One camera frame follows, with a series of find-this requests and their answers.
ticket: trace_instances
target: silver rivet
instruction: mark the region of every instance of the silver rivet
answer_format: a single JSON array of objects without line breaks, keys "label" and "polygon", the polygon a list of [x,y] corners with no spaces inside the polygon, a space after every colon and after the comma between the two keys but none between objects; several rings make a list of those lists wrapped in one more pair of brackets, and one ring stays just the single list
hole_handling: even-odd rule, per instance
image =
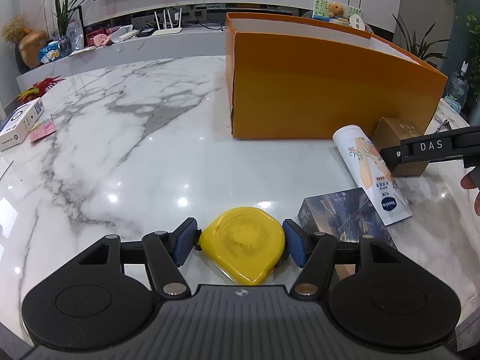
[{"label": "silver rivet", "polygon": [[314,295],[318,291],[318,287],[315,284],[301,283],[295,286],[295,292],[299,295]]},{"label": "silver rivet", "polygon": [[187,290],[187,286],[182,283],[168,283],[163,286],[163,292],[168,295],[181,295]]}]

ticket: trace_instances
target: teddy bear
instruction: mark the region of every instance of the teddy bear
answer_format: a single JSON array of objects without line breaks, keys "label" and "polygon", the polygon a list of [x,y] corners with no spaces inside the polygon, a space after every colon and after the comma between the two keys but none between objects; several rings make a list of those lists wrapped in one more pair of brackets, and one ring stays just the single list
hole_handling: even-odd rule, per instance
[{"label": "teddy bear", "polygon": [[343,5],[340,3],[329,3],[328,4],[328,17],[331,19],[336,19],[342,21],[344,23],[348,23],[349,21],[343,17],[345,14],[345,10]]}]

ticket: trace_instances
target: white box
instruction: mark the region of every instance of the white box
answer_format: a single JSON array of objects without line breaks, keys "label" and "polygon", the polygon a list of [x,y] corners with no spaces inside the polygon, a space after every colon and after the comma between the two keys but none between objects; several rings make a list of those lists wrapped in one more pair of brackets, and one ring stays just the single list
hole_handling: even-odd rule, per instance
[{"label": "white box", "polygon": [[0,151],[22,143],[44,110],[41,98],[18,107],[0,132]]}]

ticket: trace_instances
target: open cardboard box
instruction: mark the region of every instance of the open cardboard box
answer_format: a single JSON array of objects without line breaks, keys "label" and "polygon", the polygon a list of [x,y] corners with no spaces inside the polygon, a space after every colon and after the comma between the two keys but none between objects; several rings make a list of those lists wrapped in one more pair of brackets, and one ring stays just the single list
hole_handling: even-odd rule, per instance
[{"label": "open cardboard box", "polygon": [[372,136],[381,117],[424,132],[447,77],[386,40],[301,17],[228,13],[232,134],[331,139],[348,124]]}]

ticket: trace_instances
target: white router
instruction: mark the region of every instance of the white router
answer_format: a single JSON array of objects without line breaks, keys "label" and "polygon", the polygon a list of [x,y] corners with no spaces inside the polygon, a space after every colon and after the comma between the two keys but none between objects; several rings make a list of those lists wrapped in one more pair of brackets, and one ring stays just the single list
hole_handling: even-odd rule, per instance
[{"label": "white router", "polygon": [[180,27],[182,24],[182,8],[180,8],[180,15],[178,17],[178,27],[173,26],[172,18],[170,17],[170,11],[167,9],[166,12],[169,15],[170,28],[167,28],[167,18],[165,16],[165,9],[163,10],[163,29],[162,30],[160,30],[160,23],[158,22],[158,16],[157,16],[157,13],[155,12],[155,20],[157,21],[158,30],[156,30],[150,36],[178,34],[182,30],[182,28]]}]

